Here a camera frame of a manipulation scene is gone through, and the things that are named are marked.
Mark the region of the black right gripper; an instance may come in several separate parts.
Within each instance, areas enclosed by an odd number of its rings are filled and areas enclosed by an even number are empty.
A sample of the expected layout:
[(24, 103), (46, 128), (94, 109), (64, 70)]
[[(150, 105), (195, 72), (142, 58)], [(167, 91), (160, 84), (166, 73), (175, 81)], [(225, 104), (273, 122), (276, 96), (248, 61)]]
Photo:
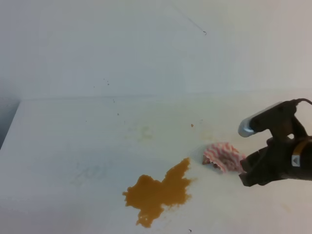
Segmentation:
[(264, 186), (283, 179), (312, 179), (312, 137), (293, 116), (270, 129), (268, 146), (245, 159), (241, 166), (245, 173), (239, 178), (244, 186)]

